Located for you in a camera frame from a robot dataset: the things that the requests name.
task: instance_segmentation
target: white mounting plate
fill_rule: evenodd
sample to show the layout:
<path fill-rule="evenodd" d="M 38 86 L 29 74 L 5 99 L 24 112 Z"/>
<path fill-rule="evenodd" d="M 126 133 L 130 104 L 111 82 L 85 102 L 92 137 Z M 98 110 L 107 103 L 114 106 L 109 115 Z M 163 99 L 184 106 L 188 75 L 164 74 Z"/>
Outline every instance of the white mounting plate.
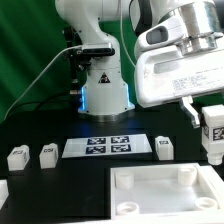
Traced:
<path fill-rule="evenodd" d="M 197 183 L 190 187 L 180 185 L 177 179 L 178 168 L 185 165 L 194 166 L 198 173 Z M 115 174 L 120 170 L 128 170 L 134 174 L 133 188 L 116 188 Z M 219 209 L 212 212 L 194 211 L 194 201 L 199 197 L 216 200 Z M 137 203 L 140 213 L 131 217 L 117 215 L 117 206 L 123 202 Z M 155 217 L 197 217 L 212 214 L 217 220 L 220 218 L 224 221 L 224 182 L 211 166 L 175 164 L 111 169 L 111 219 L 148 217 L 150 220 Z"/>
<path fill-rule="evenodd" d="M 152 152 L 145 134 L 68 139 L 62 158 Z"/>

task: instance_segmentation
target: table surface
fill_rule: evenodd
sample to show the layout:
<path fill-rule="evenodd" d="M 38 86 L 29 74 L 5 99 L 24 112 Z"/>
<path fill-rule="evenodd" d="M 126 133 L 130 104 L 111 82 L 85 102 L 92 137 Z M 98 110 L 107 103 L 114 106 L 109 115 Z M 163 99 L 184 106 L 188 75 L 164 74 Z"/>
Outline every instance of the table surface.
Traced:
<path fill-rule="evenodd" d="M 62 159 L 68 138 L 146 134 L 152 153 Z M 201 129 L 193 129 L 178 104 L 137 108 L 119 122 L 80 120 L 69 110 L 21 112 L 0 125 L 0 179 L 7 179 L 9 197 L 0 210 L 0 223 L 65 223 L 110 219 L 110 168 L 156 164 L 207 165 Z M 174 161 L 158 161 L 155 137 L 169 137 Z M 41 169 L 43 145 L 56 143 L 59 160 L 54 169 Z M 23 171 L 8 171 L 7 156 L 16 146 L 30 147 Z M 224 178 L 224 165 L 213 167 Z"/>

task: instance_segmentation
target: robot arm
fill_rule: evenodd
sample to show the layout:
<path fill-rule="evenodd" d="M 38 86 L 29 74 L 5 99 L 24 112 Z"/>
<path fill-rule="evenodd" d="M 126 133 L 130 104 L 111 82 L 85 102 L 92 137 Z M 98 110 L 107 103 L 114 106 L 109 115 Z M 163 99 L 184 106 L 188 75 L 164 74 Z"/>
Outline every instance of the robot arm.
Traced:
<path fill-rule="evenodd" d="M 150 26 L 138 30 L 147 4 Z M 135 45 L 137 100 L 143 107 L 180 101 L 200 127 L 192 97 L 224 88 L 224 38 L 214 1 L 137 1 L 130 7 Z"/>
<path fill-rule="evenodd" d="M 82 88 L 79 114 L 97 121 L 113 121 L 134 109 L 128 99 L 128 86 L 121 76 L 120 46 L 113 36 L 100 29 L 100 21 L 118 20 L 122 8 L 128 17 L 131 0 L 56 0 L 58 14 L 79 34 L 80 53 L 89 53 L 91 65 Z"/>

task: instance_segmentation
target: green wall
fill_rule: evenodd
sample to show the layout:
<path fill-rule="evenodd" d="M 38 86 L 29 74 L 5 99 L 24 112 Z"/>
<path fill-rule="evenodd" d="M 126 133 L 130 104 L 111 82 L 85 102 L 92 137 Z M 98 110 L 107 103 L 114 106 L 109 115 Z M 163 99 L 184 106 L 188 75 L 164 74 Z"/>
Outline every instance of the green wall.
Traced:
<path fill-rule="evenodd" d="M 0 1 L 0 122 L 9 106 L 22 94 L 51 59 L 65 48 L 61 30 L 67 24 L 58 16 L 54 0 L 1 0 Z M 106 32 L 120 41 L 119 22 L 101 24 Z M 124 21 L 124 38 L 133 56 L 136 41 L 130 22 Z M 136 103 L 134 69 L 121 48 L 122 74 L 129 84 L 130 100 Z M 63 57 L 38 81 L 20 102 L 42 101 L 61 92 L 68 92 L 70 72 Z M 220 103 L 220 95 L 200 98 L 209 103 Z M 36 105 L 20 109 L 31 110 Z M 51 108 L 68 107 L 61 103 Z"/>

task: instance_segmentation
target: black cable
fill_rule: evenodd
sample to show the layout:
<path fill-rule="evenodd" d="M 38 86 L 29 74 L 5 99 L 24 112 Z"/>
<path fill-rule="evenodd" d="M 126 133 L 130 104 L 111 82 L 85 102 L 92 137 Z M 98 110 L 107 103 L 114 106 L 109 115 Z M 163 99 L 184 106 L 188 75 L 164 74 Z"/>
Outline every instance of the black cable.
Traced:
<path fill-rule="evenodd" d="M 46 102 L 46 104 L 47 103 L 68 103 L 68 102 L 71 102 L 71 100 L 57 100 L 57 101 Z M 36 102 L 21 103 L 21 104 L 15 106 L 15 107 L 13 107 L 12 110 L 10 111 L 10 113 L 8 114 L 8 116 L 6 118 L 8 118 L 12 114 L 12 112 L 14 110 L 16 110 L 18 107 L 21 107 L 21 106 L 24 106 L 24 105 L 30 105 L 30 104 L 39 104 L 39 103 L 42 103 L 42 102 L 41 101 L 40 102 L 36 101 Z"/>
<path fill-rule="evenodd" d="M 44 101 L 42 101 L 35 109 L 34 111 L 38 111 L 45 103 L 48 103 L 48 101 L 51 101 L 54 98 L 58 98 L 61 96 L 69 96 L 69 94 L 67 92 L 63 92 L 63 93 L 58 93 L 55 94 L 53 96 L 48 97 L 47 99 L 45 99 Z"/>
<path fill-rule="evenodd" d="M 50 101 L 50 100 L 52 100 L 52 99 L 54 99 L 54 98 L 61 97 L 61 96 L 67 96 L 67 95 L 69 95 L 69 94 L 63 92 L 63 93 L 55 94 L 55 95 L 53 95 L 53 96 L 51 96 L 51 97 L 48 97 L 48 98 L 45 99 L 44 101 L 32 101 L 32 102 L 25 102 L 25 103 L 18 104 L 18 105 L 14 106 L 14 107 L 10 110 L 10 113 L 7 115 L 6 118 L 8 118 L 8 117 L 12 114 L 12 112 L 15 111 L 17 108 L 22 107 L 22 106 L 25 106 L 25 105 L 39 104 L 39 105 L 34 109 L 34 111 L 38 111 L 38 110 L 39 110 L 44 104 L 46 104 L 46 103 L 63 103 L 63 102 L 71 102 L 71 100 L 61 100 L 61 101 L 57 100 L 57 101 Z"/>

